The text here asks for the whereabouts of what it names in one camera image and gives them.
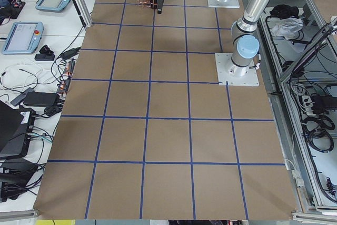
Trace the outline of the black laptop power brick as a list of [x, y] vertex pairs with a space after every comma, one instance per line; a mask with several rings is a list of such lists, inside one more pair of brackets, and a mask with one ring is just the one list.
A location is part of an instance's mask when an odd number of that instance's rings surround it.
[[56, 104], [60, 96], [57, 93], [28, 92], [23, 104], [27, 106], [47, 107]]

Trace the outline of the black small device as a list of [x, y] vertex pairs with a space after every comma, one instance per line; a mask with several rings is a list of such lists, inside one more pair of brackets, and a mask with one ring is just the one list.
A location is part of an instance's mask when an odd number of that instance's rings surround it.
[[36, 61], [54, 61], [55, 54], [48, 45], [44, 45], [34, 57]]

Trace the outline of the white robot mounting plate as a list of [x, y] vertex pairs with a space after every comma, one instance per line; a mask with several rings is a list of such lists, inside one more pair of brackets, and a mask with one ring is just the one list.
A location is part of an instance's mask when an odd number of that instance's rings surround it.
[[216, 71], [219, 85], [259, 86], [254, 61], [246, 67], [238, 67], [232, 62], [232, 53], [215, 53]]

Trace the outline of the orange lit power strip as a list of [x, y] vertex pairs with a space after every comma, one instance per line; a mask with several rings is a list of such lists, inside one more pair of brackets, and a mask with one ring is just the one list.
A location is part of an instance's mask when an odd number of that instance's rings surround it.
[[57, 93], [60, 95], [66, 95], [70, 87], [71, 79], [75, 69], [76, 60], [71, 59], [64, 64], [62, 75], [60, 77], [60, 84], [58, 85]]

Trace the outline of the white crumpled cloth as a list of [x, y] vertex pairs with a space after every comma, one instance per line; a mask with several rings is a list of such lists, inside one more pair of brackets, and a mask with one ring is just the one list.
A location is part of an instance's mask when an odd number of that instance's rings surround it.
[[295, 39], [298, 31], [303, 28], [303, 21], [299, 18], [281, 19], [276, 22], [275, 26], [271, 29], [273, 36], [284, 37], [286, 40]]

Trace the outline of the blue teach pendant near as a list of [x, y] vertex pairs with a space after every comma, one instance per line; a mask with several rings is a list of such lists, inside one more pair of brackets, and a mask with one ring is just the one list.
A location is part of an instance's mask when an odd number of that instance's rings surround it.
[[42, 22], [14, 22], [2, 48], [4, 55], [31, 54], [42, 38]]

